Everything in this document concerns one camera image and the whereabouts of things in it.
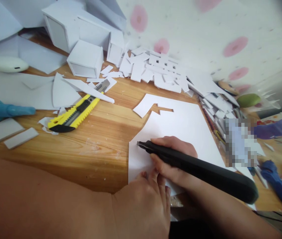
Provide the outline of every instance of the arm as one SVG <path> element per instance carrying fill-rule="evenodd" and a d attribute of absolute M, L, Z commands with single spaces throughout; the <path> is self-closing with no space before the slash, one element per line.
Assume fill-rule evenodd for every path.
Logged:
<path fill-rule="evenodd" d="M 152 142 L 197 158 L 194 147 L 176 137 L 152 139 Z M 282 238 L 277 230 L 232 196 L 178 168 L 171 167 L 155 154 L 151 154 L 151 158 L 159 173 L 183 187 L 207 217 L 208 223 L 226 237 Z"/>
<path fill-rule="evenodd" d="M 111 195 L 0 159 L 0 238 L 168 238 L 171 190 L 146 177 Z"/>

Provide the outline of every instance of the pink polka dot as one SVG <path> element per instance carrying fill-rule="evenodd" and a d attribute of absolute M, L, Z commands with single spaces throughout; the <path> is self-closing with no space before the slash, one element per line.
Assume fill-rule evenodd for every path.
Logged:
<path fill-rule="evenodd" d="M 229 43 L 224 51 L 223 56 L 230 57 L 242 51 L 248 43 L 247 37 L 239 37 L 235 41 Z"/>
<path fill-rule="evenodd" d="M 167 54 L 170 49 L 170 44 L 167 39 L 162 38 L 154 45 L 154 51 L 157 53 Z"/>
<path fill-rule="evenodd" d="M 247 91 L 249 88 L 251 87 L 251 85 L 242 85 L 242 86 L 238 86 L 235 87 L 235 89 L 240 93 L 244 93 L 245 91 Z"/>
<path fill-rule="evenodd" d="M 131 14 L 130 23 L 137 32 L 144 32 L 148 25 L 148 14 L 143 6 L 135 5 Z"/>
<path fill-rule="evenodd" d="M 247 73 L 249 72 L 249 69 L 247 67 L 242 67 L 240 69 L 237 69 L 236 71 L 233 71 L 229 76 L 228 79 L 229 80 L 238 80 L 244 76 L 247 75 Z"/>
<path fill-rule="evenodd" d="M 203 13 L 215 8 L 222 0 L 195 0 L 197 7 Z"/>

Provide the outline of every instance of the blue tool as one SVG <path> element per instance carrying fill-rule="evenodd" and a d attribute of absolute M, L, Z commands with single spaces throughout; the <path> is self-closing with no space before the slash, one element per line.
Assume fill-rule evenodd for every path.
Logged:
<path fill-rule="evenodd" d="M 269 184 L 274 188 L 279 199 L 282 201 L 282 180 L 277 173 L 277 167 L 273 161 L 268 160 L 263 163 L 261 167 L 261 175 L 266 179 Z"/>

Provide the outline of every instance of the white wall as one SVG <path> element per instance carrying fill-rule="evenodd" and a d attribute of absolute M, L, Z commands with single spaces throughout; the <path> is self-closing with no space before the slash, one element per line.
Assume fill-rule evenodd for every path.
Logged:
<path fill-rule="evenodd" d="M 130 48 L 167 52 L 239 89 L 282 72 L 282 0 L 117 2 Z"/>

